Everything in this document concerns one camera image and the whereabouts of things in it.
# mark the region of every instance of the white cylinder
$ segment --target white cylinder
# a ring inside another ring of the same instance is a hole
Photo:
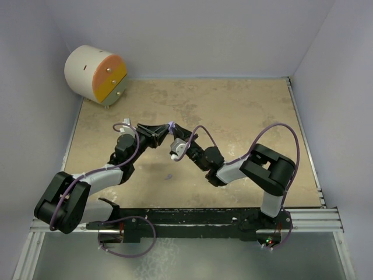
[[[122,58],[108,51],[82,45],[65,63],[65,78],[77,94],[101,103],[126,76]]]

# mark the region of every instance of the metal frame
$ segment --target metal frame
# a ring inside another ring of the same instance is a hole
[[[323,198],[322,190],[320,187],[320,183],[317,177],[316,169],[314,166],[314,162],[312,160],[311,153],[309,151],[309,146],[307,139],[305,137],[305,132],[303,129],[303,125],[299,116],[297,104],[294,99],[293,90],[291,88],[291,80],[289,77],[283,77],[281,79],[285,79],[287,82],[288,90],[293,102],[293,106],[295,109],[295,113],[297,116],[297,120],[301,129],[301,133],[303,136],[303,140],[305,143],[305,147],[307,150],[307,154],[309,157],[309,161],[311,162],[312,171],[314,173],[314,178],[317,186],[317,191],[319,192],[321,208],[290,208],[287,209],[291,213],[291,217],[293,219],[294,229],[293,232],[333,232],[336,248],[339,253],[339,257],[344,269],[344,273],[347,280],[355,280],[356,274],[350,259],[349,250],[347,248],[347,243],[344,240],[343,235],[343,226],[340,220],[339,212],[335,209],[326,209],[325,200]],[[78,123],[79,113],[76,116],[76,120],[73,126],[73,130],[71,133],[70,140],[68,142],[68,146],[66,148],[66,154],[64,156],[61,170],[65,169],[65,165],[67,162],[67,158],[70,152],[73,136],[76,129],[76,124]],[[13,280],[24,280],[29,279],[32,280],[37,260],[39,257],[39,253],[41,250],[41,246],[43,245],[43,240],[46,232],[50,232],[49,226],[38,220],[34,219],[33,223],[30,228],[29,236],[26,240],[24,245],[22,254],[20,256],[16,272],[14,274]],[[98,232],[98,230],[87,230],[86,224],[80,224],[73,232],[75,233],[92,233]],[[267,230],[259,230],[258,233],[267,233]],[[100,233],[117,233],[116,230],[100,230]]]
[[[13,280],[32,280],[45,232],[30,232],[23,246]]]

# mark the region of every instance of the cylindrical object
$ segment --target cylindrical object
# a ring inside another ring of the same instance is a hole
[[[118,100],[126,87],[127,70],[122,58],[108,51],[82,45],[65,63],[65,78],[77,94],[104,106]]]

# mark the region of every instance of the orange stripe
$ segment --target orange stripe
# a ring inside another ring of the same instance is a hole
[[[106,81],[110,75],[122,64],[124,63],[122,58],[117,54],[111,54],[106,57],[100,65],[97,67],[93,79],[92,79],[92,89],[96,91],[100,85]]]

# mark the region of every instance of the black bracket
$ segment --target black bracket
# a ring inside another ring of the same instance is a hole
[[[270,163],[268,169],[263,166],[267,162]],[[284,194],[294,169],[295,163],[291,159],[261,144],[255,145],[240,167],[240,171],[264,191],[277,197]]]
[[[68,173],[57,173],[36,205],[34,216],[49,224],[61,195],[73,180],[73,177]],[[86,207],[89,190],[90,184],[76,183],[57,213],[54,228],[63,233],[70,233],[77,227]]]

